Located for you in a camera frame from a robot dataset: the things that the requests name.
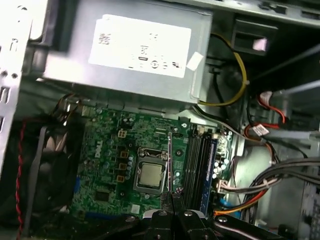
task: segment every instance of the power supply label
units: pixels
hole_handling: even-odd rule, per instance
[[[106,14],[96,21],[89,63],[183,78],[191,29]]]

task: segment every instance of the ram slot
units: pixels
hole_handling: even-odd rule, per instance
[[[192,199],[192,180],[195,178],[196,174],[196,164],[199,154],[199,146],[201,145],[201,138],[199,137],[191,137],[189,139],[188,151],[187,151],[187,159],[186,166],[184,169],[184,184],[183,184],[183,196],[184,203],[186,207],[189,207],[190,201]]]
[[[196,177],[194,178],[194,184],[193,184],[194,195],[192,198],[193,201],[192,201],[191,209],[199,210],[201,206],[202,191],[204,188],[203,179],[207,170],[210,149],[211,149],[211,135],[208,134],[202,138],[202,145],[200,148],[200,153],[199,153],[198,162],[197,162],[197,170],[196,170],[197,174],[196,174]]]
[[[203,174],[206,172],[211,147],[211,135],[199,136],[194,130],[189,138],[184,167],[183,198],[187,209],[200,209]]]

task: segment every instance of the white sticker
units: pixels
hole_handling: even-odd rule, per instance
[[[260,94],[260,99],[261,102],[264,103],[265,105],[269,106],[269,100],[272,96],[272,91],[265,91]]]
[[[133,213],[133,214],[139,214],[139,212],[140,212],[140,206],[139,206],[139,205],[132,204],[131,213]]]
[[[258,136],[264,136],[270,133],[268,129],[266,129],[264,126],[261,124],[258,124],[257,126],[254,126],[252,130],[258,135]]]
[[[106,14],[96,21],[89,63],[183,78],[190,37],[190,28]]]
[[[197,70],[197,68],[203,58],[204,58],[203,55],[201,55],[200,53],[195,51],[194,54],[192,55],[192,57],[190,58],[190,60],[188,61],[188,64],[186,65],[186,67],[188,69],[190,69],[191,71]]]

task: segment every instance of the blue ram module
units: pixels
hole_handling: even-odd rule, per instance
[[[217,145],[218,145],[218,140],[212,139],[209,161],[207,164],[206,173],[203,180],[203,190],[202,190],[202,198],[201,198],[201,206],[200,206],[200,211],[204,215],[207,215],[207,211],[208,211],[210,189],[211,189],[211,183],[212,183],[212,175],[213,175],[214,166],[215,166]]]

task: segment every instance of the metal bracket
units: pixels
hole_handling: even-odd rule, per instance
[[[32,18],[23,6],[18,6],[7,16],[8,22],[1,29],[3,43],[0,52],[0,179],[32,25]]]

